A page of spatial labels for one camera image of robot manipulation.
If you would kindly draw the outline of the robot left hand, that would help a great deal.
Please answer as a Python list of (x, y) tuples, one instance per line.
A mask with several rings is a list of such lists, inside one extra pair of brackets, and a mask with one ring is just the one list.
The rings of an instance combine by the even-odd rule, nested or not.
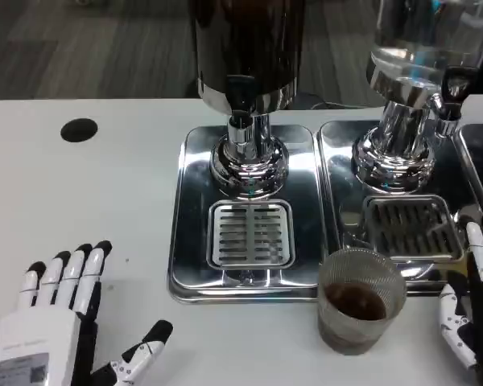
[(112, 244), (82, 244), (23, 275), (16, 309), (0, 320), (0, 385), (136, 385), (173, 332), (160, 319), (140, 342), (93, 369), (101, 275)]

